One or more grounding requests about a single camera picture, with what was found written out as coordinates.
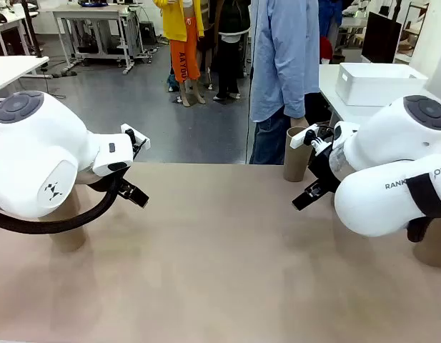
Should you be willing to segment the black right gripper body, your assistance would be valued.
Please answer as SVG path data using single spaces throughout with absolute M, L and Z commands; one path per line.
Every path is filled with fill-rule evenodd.
M 329 157 L 333 151 L 332 143 L 323 140 L 317 136 L 317 129 L 310 129 L 307 132 L 307 142 L 314 149 L 308 167 L 313 175 L 317 178 L 308 186 L 310 194 L 326 194 L 327 192 L 335 193 L 340 180 L 335 176 L 329 164 Z

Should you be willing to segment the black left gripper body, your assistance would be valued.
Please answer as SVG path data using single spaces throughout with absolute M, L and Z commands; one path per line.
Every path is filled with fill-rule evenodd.
M 114 181 L 121 183 L 141 150 L 149 149 L 149 138 L 114 139 Z

